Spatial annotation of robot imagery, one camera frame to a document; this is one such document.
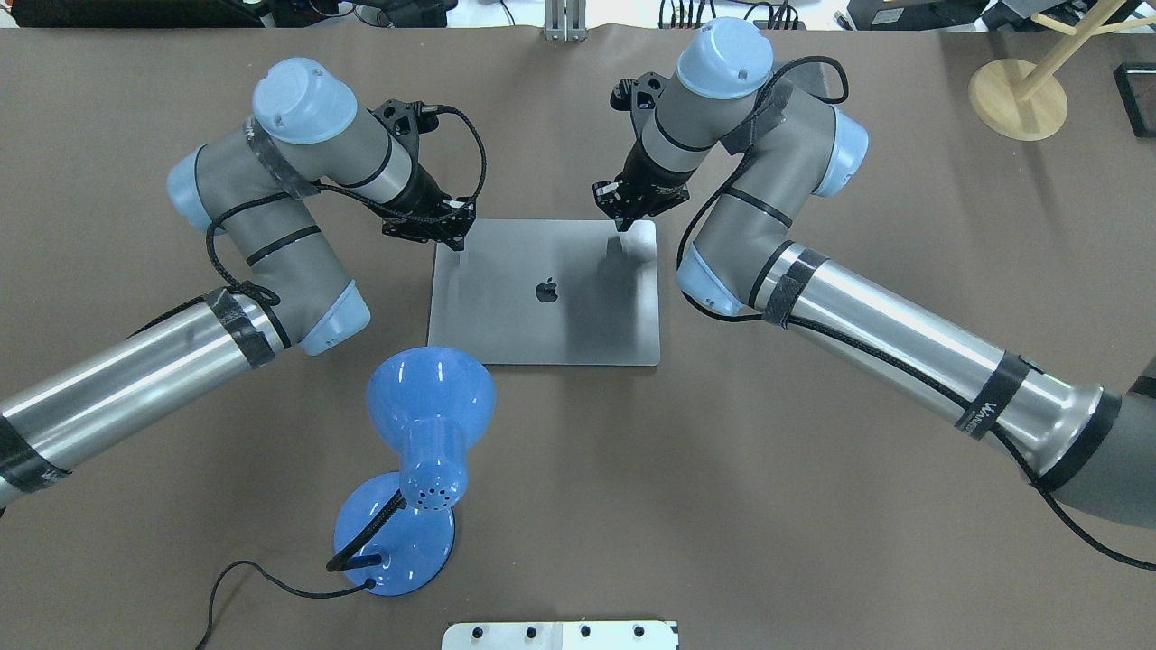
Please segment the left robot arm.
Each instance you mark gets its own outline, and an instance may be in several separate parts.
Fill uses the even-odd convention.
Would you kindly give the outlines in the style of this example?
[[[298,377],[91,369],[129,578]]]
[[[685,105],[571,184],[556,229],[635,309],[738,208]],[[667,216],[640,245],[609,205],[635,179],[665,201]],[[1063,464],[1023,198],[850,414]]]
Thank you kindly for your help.
[[[307,210],[331,192],[372,210],[388,237],[462,250],[477,190],[452,198],[420,163],[420,136],[459,108],[388,99],[364,108],[321,62],[276,62],[240,128],[181,158],[175,209],[200,234],[222,285],[3,399],[3,505],[282,350],[314,357],[355,337],[370,309]]]

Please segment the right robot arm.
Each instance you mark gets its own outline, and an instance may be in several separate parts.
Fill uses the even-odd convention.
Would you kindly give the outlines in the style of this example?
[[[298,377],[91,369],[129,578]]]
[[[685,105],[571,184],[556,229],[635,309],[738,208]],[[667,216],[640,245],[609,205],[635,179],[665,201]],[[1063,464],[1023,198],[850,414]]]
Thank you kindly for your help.
[[[812,62],[845,77],[827,56],[779,65],[756,25],[722,17],[701,25],[670,77],[621,79],[610,103],[631,116],[635,143],[620,173],[593,185],[599,209],[618,231],[673,209],[722,145],[740,161],[676,254],[679,288],[695,309],[800,330],[971,440],[1008,444],[1048,502],[1151,529],[1153,367],[1126,394],[1069,385],[790,238],[806,199],[842,190],[870,145],[843,96],[788,76]]]

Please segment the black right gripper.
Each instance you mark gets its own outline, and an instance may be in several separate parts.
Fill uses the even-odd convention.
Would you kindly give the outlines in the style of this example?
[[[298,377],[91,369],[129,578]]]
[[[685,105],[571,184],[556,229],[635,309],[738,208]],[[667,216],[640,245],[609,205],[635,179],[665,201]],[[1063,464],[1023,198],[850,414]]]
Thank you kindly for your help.
[[[612,180],[592,185],[595,205],[612,219],[618,232],[628,232],[633,222],[655,217],[689,199],[686,183],[691,172],[670,172],[657,164],[637,140],[622,172]]]

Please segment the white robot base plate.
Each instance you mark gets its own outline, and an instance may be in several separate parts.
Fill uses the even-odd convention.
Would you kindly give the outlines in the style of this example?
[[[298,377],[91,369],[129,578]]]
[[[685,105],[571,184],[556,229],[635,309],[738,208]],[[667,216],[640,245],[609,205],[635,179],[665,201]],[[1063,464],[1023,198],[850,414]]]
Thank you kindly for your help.
[[[676,622],[577,620],[451,625],[442,649],[679,649]]]

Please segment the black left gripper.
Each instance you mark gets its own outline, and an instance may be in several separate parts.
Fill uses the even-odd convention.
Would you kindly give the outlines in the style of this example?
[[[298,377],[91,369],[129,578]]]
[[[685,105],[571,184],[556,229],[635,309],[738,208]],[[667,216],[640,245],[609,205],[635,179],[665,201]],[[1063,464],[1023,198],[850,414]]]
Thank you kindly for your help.
[[[416,165],[402,192],[379,209],[381,234],[405,241],[433,241],[464,252],[476,207],[444,193],[433,177]]]

